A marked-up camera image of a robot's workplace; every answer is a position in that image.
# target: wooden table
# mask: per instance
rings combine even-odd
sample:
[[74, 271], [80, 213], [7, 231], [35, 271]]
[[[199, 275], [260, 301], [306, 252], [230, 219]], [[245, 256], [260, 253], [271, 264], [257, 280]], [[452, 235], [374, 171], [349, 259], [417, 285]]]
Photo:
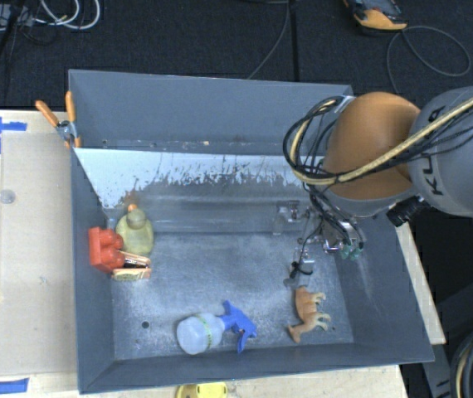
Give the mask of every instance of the wooden table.
[[[59, 119], [66, 119], [65, 113], [56, 113]], [[39, 154], [40, 149], [32, 148], [31, 143], [32, 137], [39, 136], [40, 139], [50, 141], [51, 143], [57, 143], [58, 152], [65, 151], [61, 143], [60, 137], [56, 134], [53, 128], [44, 120], [44, 118], [37, 111], [6, 111], [0, 110], [0, 116], [4, 123], [10, 121], [22, 121], [27, 123], [27, 131], [25, 132], [10, 132], [5, 131], [2, 133], [2, 138], [5, 138], [5, 141], [8, 140], [17, 140], [17, 154], [20, 158], [29, 158], [31, 155]], [[0, 155], [0, 189], [2, 184], [1, 179], [2, 171], [2, 155]], [[38, 181], [47, 181], [46, 172], [38, 178]], [[46, 187], [36, 187], [36, 184], [32, 184], [35, 190], [41, 190], [43, 193], [46, 193]], [[68, 211], [70, 215], [70, 201], [67, 201], [62, 207], [62, 211]], [[14, 222], [32, 222], [32, 217], [29, 216], [28, 219], [14, 220]], [[36, 228], [41, 228], [39, 223], [37, 223]], [[402, 246], [403, 253], [405, 255], [406, 266], [412, 277], [412, 285], [414, 291], [417, 295], [419, 301], [423, 318], [427, 327], [428, 335], [431, 339], [432, 344], [442, 344], [445, 342], [445, 335], [441, 329], [441, 324], [436, 312], [436, 308], [432, 301], [432, 296], [430, 289], [428, 287], [427, 280], [425, 278], [422, 266], [419, 261], [419, 257], [416, 251], [416, 247], [412, 238], [412, 234], [409, 230], [408, 225], [403, 225], [397, 228], [397, 234]], [[2, 243], [2, 231], [0, 231], [0, 244]], [[41, 261], [43, 264], [46, 263], [47, 258], [51, 258], [53, 255], [48, 255], [46, 252], [40, 255]], [[70, 264], [71, 255], [64, 255], [66, 264]], [[43, 282], [46, 282], [46, 279], [41, 279], [41, 285]], [[28, 314], [32, 317], [33, 320], [36, 320], [36, 323], [44, 323], [46, 326], [47, 320], [54, 317], [54, 314], [51, 313], [52, 308], [46, 309], [46, 307], [41, 308], [39, 311]], [[16, 323], [8, 323], [6, 320], [0, 320], [3, 322], [3, 325], [0, 325], [0, 339], [4, 342], [2, 344], [2, 349], [12, 349], [11, 345], [14, 346], [13, 349], [17, 349], [17, 334], [20, 327]], [[46, 343], [47, 340], [51, 339], [48, 335], [51, 334], [50, 329], [42, 329], [40, 332], [36, 331], [36, 339], [39, 338], [37, 343], [41, 345]], [[57, 337], [54, 337], [54, 340], [49, 342], [57, 342]], [[32, 355], [32, 349], [25, 349], [24, 354], [26, 357], [30, 358]], [[48, 356], [53, 362], [53, 355]], [[17, 373], [17, 376], [3, 376], [0, 374], [0, 381], [5, 380], [15, 380], [22, 377], [29, 377], [30, 382], [28, 385], [28, 391], [26, 396], [43, 396], [47, 394], [48, 396], [78, 396], [76, 388], [76, 366], [74, 370], [67, 371], [58, 371], [58, 372], [24, 372]], [[341, 397], [341, 398], [350, 398], [360, 396], [371, 396], [372, 398], [395, 398], [395, 397], [407, 397], [405, 386], [402, 382], [401, 372], [399, 371], [398, 366], [380, 366], [380, 367], [370, 367], [364, 369], [346, 369], [342, 371], [326, 371], [320, 373], [311, 373], [311, 374], [300, 374], [293, 376], [276, 376], [269, 378], [261, 378], [255, 380], [245, 380], [245, 381], [229, 381], [227, 382], [228, 396], [229, 397], [281, 397], [281, 396], [298, 396], [299, 398], [312, 397], [312, 396], [329, 396], [329, 397]], [[148, 389], [144, 391], [128, 391], [127, 396], [135, 397], [174, 397], [177, 388], [175, 387], [164, 387], [156, 389]], [[98, 394], [97, 396], [126, 396], [124, 392], [114, 392], [106, 394]]]

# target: bin floor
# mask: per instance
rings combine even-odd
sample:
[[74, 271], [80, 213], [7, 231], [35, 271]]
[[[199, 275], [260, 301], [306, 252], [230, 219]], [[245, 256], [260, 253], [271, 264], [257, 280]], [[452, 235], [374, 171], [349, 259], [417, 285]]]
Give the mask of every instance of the bin floor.
[[[257, 337], [246, 349], [296, 345], [288, 324], [301, 323], [294, 290], [283, 285], [290, 264], [299, 255], [296, 233], [159, 234], [150, 259], [150, 279], [112, 282], [115, 358], [129, 360], [183, 353], [178, 323], [195, 313], [223, 314], [228, 299], [256, 325]], [[299, 346], [352, 342], [349, 317], [333, 256], [309, 245], [315, 258], [307, 289], [324, 292], [318, 311], [328, 313], [329, 330], [316, 328], [302, 336]], [[209, 352], [237, 349], [237, 335], [224, 333]]]

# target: yellow object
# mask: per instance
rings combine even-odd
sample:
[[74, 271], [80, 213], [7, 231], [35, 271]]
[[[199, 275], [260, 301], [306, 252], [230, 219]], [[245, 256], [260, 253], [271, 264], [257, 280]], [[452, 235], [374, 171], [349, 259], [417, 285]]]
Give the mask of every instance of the yellow object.
[[227, 386], [225, 382], [200, 383], [196, 385], [181, 385], [176, 398], [226, 398]]
[[130, 206], [129, 212], [120, 218], [115, 231], [122, 236], [123, 250], [136, 255], [147, 255], [154, 247], [154, 230], [146, 214]]

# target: red block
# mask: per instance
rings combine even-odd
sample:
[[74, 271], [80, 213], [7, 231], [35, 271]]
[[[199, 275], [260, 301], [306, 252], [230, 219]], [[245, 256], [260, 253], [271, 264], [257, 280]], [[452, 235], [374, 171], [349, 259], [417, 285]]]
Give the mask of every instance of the red block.
[[123, 246], [122, 237], [113, 230], [99, 227], [89, 229], [90, 264], [100, 271], [111, 273], [124, 266], [124, 255], [119, 252]]

